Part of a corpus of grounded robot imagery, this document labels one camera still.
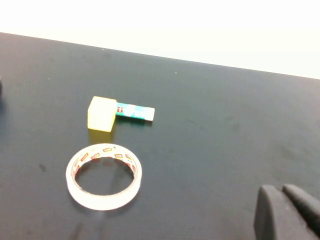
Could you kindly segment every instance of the yellow sponge cube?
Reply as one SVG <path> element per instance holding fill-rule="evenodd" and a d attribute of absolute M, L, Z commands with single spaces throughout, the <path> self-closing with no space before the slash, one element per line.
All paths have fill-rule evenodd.
<path fill-rule="evenodd" d="M 111 132 L 117 112 L 117 100 L 94 96 L 88 108 L 88 129 Z"/>

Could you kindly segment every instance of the black table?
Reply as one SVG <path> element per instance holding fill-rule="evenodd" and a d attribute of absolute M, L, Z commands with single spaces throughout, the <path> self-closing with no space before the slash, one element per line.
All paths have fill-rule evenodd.
<path fill-rule="evenodd" d="M 259 186 L 319 197 L 320 81 L 0 34 L 0 239 L 254 239 Z M 152 124 L 87 129 L 93 96 L 155 108 Z M 69 195 L 71 157 L 95 143 L 133 151 L 128 205 L 86 209 Z M 89 163 L 79 184 L 111 194 L 126 166 Z"/>

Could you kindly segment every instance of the white background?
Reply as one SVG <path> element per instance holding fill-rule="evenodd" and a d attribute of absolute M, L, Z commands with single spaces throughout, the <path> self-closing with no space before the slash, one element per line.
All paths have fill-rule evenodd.
<path fill-rule="evenodd" d="M 0 32 L 320 79 L 319 5 L 2 0 Z"/>

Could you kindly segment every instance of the clear tape roll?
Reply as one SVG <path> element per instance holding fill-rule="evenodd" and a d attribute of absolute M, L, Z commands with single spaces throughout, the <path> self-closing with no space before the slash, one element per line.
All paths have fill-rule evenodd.
<path fill-rule="evenodd" d="M 118 159 L 132 170 L 134 179 L 123 191 L 112 195 L 95 195 L 83 190 L 76 182 L 75 176 L 81 166 L 103 157 Z M 142 167 L 136 155 L 125 147 L 99 143 L 77 152 L 66 167 L 65 177 L 68 191 L 76 202 L 89 209 L 107 211 L 126 205 L 137 195 L 142 179 Z"/>

